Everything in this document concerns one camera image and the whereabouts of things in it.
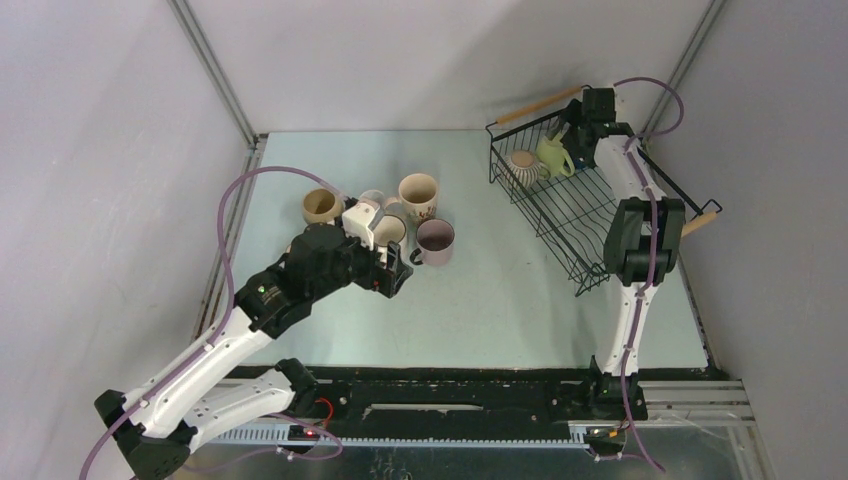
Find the white ribbed black-rimmed mug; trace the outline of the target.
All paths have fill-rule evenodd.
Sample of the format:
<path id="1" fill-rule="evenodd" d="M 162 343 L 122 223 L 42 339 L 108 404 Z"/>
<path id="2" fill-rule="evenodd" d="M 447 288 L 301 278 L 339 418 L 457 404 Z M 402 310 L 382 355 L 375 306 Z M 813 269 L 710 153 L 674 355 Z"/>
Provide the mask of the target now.
<path id="1" fill-rule="evenodd" d="M 407 260 L 408 228 L 406 222 L 395 215 L 384 215 L 374 229 L 374 243 L 378 247 L 388 247 L 395 242 L 400 247 L 400 257 Z"/>

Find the lilac mug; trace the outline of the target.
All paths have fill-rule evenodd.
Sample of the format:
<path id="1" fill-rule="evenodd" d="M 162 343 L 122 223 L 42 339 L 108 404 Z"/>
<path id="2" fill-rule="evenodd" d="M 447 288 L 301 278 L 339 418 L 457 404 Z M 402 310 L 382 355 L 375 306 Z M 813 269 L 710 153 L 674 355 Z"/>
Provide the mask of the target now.
<path id="1" fill-rule="evenodd" d="M 455 229 L 442 219 L 423 221 L 417 228 L 416 247 L 409 254 L 413 265 L 441 267 L 452 258 L 455 243 Z"/>

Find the small white cup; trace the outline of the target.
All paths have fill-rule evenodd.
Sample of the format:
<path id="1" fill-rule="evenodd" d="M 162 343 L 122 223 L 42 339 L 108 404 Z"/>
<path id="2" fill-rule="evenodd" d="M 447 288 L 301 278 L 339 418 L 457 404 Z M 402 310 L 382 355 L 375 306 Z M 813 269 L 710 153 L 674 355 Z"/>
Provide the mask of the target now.
<path id="1" fill-rule="evenodd" d="M 361 201 L 361 202 L 367 202 L 371 205 L 374 205 L 375 207 L 382 208 L 385 205 L 386 196 L 380 190 L 371 189 L 371 190 L 367 190 L 367 191 L 363 192 L 358 197 L 358 200 Z"/>

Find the floral patterned mug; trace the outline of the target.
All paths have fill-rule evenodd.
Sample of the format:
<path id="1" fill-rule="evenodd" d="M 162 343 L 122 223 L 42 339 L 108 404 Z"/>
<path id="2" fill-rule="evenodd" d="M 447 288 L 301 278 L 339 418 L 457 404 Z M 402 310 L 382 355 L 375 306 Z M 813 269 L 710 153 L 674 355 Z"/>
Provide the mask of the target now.
<path id="1" fill-rule="evenodd" d="M 403 178 L 398 193 L 386 200 L 384 208 L 390 214 L 403 215 L 412 225 L 435 217 L 439 185 L 430 175 L 414 173 Z"/>

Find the beige ceramic cup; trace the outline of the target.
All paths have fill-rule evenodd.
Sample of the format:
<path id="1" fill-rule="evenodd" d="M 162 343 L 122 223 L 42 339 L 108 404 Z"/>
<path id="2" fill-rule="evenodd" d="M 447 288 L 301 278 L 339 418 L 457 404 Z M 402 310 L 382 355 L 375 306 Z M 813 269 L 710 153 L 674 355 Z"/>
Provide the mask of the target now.
<path id="1" fill-rule="evenodd" d="M 332 223 L 344 209 L 342 199 L 330 190 L 319 188 L 306 194 L 301 203 L 302 217 L 307 225 Z"/>

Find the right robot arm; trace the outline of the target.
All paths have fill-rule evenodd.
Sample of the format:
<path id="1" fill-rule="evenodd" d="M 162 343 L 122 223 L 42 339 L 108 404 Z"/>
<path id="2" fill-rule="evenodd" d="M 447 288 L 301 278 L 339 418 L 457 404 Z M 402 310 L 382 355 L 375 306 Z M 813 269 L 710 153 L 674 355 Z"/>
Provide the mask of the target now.
<path id="1" fill-rule="evenodd" d="M 612 277 L 617 320 L 612 336 L 599 345 L 583 382 L 585 411 L 606 418 L 622 397 L 637 390 L 638 348 L 650 302 L 676 265 L 685 223 L 685 205 L 668 197 L 640 160 L 638 137 L 616 114 L 612 88 L 584 87 L 559 114 L 536 147 L 549 176 L 572 176 L 597 168 L 616 199 L 603 246 L 603 264 Z"/>

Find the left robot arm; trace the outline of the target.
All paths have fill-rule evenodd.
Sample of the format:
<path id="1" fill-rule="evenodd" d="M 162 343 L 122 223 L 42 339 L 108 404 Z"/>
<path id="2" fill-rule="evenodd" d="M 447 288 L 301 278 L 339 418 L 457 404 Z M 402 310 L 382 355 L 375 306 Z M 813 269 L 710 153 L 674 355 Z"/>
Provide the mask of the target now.
<path id="1" fill-rule="evenodd" d="M 135 478 L 164 479 L 223 432 L 264 415 L 311 412 L 317 381 L 294 358 L 245 387 L 208 393 L 244 359 L 307 318 L 317 301 L 351 284 L 391 298 L 411 274 L 397 242 L 369 248 L 339 226 L 310 225 L 275 264 L 250 277 L 224 319 L 162 373 L 132 392 L 105 391 L 95 408 Z"/>

